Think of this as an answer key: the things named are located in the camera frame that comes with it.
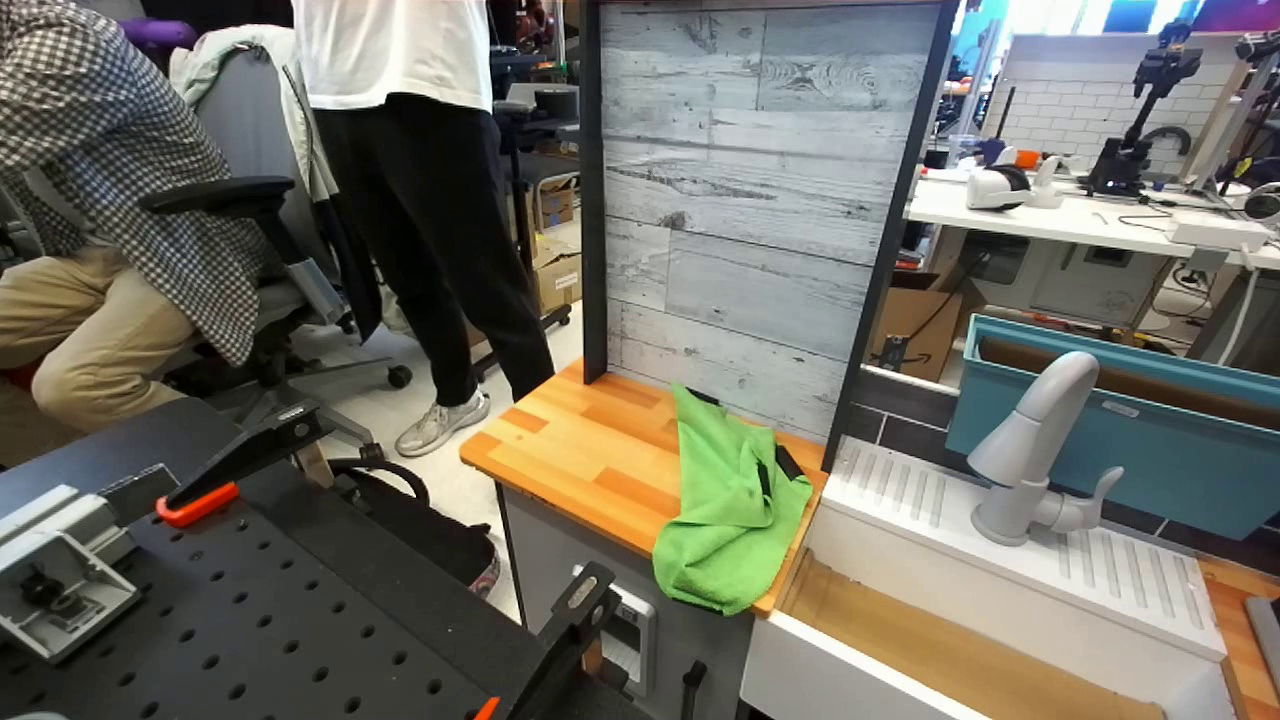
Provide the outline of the grey plank backsplash panel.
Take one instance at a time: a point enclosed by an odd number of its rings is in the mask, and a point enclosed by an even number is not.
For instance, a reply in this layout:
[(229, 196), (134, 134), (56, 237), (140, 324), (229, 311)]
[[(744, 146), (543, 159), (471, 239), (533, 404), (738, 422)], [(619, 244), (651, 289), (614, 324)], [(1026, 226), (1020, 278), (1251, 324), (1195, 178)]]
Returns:
[(960, 0), (583, 0), (583, 371), (824, 441)]

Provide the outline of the black perforated table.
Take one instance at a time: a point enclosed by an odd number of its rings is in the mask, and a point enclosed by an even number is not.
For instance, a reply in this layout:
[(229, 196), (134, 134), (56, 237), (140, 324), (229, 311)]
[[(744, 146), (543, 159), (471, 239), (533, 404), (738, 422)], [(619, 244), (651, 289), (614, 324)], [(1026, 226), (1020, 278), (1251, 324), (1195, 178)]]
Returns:
[[(0, 720), (468, 720), (533, 640), (419, 495), (254, 470), (148, 517), (241, 429), (183, 401), (0, 470)], [(583, 666), (549, 720), (646, 720)]]

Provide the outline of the white sink basin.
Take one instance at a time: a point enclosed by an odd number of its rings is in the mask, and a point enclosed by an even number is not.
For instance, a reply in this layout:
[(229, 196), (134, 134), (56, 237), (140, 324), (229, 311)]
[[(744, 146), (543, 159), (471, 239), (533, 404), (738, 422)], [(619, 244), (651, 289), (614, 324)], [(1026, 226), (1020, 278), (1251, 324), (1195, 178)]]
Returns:
[(740, 696), (770, 720), (1236, 720), (1191, 554), (1112, 526), (1006, 547), (971, 526), (982, 499), (845, 445)]

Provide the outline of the standing person white shirt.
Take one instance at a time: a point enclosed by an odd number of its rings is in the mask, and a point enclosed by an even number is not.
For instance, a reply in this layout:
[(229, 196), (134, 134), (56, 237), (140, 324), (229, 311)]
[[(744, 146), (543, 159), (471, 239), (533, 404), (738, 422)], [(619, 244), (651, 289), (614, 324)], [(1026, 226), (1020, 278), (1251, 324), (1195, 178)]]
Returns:
[(416, 458), (490, 417), (468, 332), (513, 396), (552, 374), (499, 217), (491, 20), (513, 0), (293, 0), (303, 92), (356, 239), (419, 341), (435, 404), (395, 437)]

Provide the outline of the cardboard box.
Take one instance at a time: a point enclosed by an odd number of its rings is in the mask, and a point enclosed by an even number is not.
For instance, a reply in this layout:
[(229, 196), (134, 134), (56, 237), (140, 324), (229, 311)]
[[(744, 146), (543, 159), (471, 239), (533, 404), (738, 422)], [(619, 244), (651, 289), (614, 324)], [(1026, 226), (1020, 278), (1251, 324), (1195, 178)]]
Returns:
[(875, 368), (941, 381), (960, 324), (960, 290), (893, 289), (869, 341), (869, 361)]

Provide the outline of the black orange clamp far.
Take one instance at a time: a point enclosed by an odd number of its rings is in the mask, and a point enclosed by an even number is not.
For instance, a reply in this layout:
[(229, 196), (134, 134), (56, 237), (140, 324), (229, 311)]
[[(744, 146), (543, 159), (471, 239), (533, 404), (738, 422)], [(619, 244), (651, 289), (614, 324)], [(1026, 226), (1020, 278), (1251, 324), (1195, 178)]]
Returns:
[(289, 408), (260, 429), (246, 429), (194, 481), (179, 481), (171, 493), (156, 495), (148, 517), (169, 526), (195, 526), (209, 517), (235, 504), (241, 484), (254, 470), (296, 456), (320, 437), (325, 437), (325, 418), (310, 404)]

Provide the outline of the black orange clamp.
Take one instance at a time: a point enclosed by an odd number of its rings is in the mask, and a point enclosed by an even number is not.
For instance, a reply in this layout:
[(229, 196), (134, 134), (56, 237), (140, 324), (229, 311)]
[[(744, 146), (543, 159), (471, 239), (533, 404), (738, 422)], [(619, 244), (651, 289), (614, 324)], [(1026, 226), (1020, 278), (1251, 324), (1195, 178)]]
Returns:
[(289, 408), (260, 429), (246, 429), (194, 481), (179, 481), (171, 493), (156, 495), (148, 517), (169, 526), (195, 526), (209, 517), (235, 504), (241, 484), (254, 470), (296, 456), (320, 437), (325, 437), (325, 418), (310, 404)]
[(583, 676), (583, 656), (601, 643), (618, 604), (614, 571), (588, 560), (556, 594), (552, 619), (513, 652), (499, 685), (480, 696), (468, 720), (549, 720)]

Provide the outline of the grey office chair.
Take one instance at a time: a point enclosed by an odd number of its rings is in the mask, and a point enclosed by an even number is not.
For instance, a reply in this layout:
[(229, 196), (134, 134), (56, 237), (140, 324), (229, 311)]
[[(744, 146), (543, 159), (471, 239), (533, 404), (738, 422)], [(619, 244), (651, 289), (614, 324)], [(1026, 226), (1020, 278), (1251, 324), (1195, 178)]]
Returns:
[(318, 355), (296, 352), (303, 327), (365, 345), (384, 324), (384, 289), (373, 254), (356, 244), (320, 143), (296, 36), (281, 24), (215, 27), (171, 53), (169, 80), (206, 121), (232, 174), (148, 196), (148, 209), (260, 226), (272, 269), (257, 282), (260, 324), (248, 374), (284, 391), (293, 371), (318, 368)]

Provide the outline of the wooden counter cabinet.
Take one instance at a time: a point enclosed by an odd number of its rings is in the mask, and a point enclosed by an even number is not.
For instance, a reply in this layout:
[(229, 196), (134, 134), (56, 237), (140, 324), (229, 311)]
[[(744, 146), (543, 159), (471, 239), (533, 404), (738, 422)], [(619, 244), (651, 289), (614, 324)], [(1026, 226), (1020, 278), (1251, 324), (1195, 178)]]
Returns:
[(619, 594), (614, 648), (635, 666), (624, 700), (648, 720), (738, 720), (753, 624), (772, 607), (821, 499), (821, 449), (777, 432), (811, 481), (811, 499), (772, 588), (740, 617), (680, 604), (651, 575), (661, 526), (680, 513), (678, 386), (619, 374), (583, 381), (574, 362), (496, 412), (460, 456), (496, 481), (518, 571), (518, 607), (533, 629), (588, 560)]

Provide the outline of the white office desk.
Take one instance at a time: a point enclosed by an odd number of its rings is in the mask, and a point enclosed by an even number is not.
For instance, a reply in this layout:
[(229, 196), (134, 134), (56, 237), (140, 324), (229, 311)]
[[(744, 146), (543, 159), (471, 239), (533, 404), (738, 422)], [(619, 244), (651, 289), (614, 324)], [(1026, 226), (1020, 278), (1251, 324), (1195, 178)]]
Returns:
[(960, 278), (993, 307), (1135, 327), (1176, 259), (1251, 259), (1277, 231), (1210, 209), (1096, 196), (976, 209), (968, 178), (920, 174), (907, 221), (941, 231)]

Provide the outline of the teal planter box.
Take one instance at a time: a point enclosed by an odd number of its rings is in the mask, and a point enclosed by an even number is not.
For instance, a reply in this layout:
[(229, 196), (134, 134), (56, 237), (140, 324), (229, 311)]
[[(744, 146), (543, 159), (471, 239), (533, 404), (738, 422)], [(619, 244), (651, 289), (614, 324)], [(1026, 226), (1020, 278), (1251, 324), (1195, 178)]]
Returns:
[(976, 311), (966, 341), (949, 449), (971, 453), (1066, 352), (1092, 352), (1102, 381), (1047, 464), (1087, 495), (1126, 468), (1118, 504), (1250, 541), (1280, 513), (1280, 381), (1134, 345)]

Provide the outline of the green towel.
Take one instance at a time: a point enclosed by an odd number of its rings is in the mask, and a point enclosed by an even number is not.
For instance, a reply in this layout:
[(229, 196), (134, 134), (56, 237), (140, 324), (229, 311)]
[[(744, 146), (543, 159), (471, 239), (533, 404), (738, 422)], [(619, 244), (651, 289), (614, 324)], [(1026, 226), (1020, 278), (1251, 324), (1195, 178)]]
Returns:
[(750, 613), (783, 566), (811, 481), (772, 429), (678, 386), (680, 513), (661, 526), (664, 594), (722, 617)]

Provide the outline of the seated person checkered shirt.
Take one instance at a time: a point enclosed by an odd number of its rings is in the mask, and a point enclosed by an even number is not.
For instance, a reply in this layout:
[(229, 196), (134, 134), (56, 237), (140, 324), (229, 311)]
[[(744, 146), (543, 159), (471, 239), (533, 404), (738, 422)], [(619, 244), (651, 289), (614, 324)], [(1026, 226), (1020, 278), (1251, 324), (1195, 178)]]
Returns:
[(229, 163), (124, 27), (81, 0), (0, 4), (0, 178), (35, 254), (0, 275), (0, 361), (40, 417), (101, 432), (178, 401), (194, 345), (246, 368), (269, 239), (232, 217), (148, 211)]

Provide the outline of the grey faucet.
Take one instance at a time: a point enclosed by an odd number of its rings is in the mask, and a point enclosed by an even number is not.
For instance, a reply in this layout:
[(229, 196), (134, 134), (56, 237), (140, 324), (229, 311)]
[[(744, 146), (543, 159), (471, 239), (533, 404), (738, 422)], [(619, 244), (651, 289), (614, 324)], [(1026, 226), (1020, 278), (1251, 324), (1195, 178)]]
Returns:
[(1016, 547), (1032, 526), (1071, 535), (1102, 525), (1104, 499), (1126, 481), (1126, 468), (1102, 470), (1087, 499), (1047, 488), (1047, 470), (1096, 381), (1102, 361), (1092, 352), (1057, 355), (1016, 408), (968, 453), (968, 468), (988, 481), (988, 495), (971, 509), (982, 535)]

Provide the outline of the black orange clamp near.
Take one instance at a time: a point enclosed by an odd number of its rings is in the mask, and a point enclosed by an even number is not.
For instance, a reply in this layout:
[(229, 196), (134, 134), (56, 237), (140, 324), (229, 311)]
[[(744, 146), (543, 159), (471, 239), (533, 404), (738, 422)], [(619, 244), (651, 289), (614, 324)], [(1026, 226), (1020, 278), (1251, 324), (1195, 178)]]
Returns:
[(601, 643), (618, 604), (614, 571), (588, 560), (556, 594), (552, 619), (513, 652), (499, 685), (480, 696), (468, 720), (549, 720), (583, 676), (583, 656)]

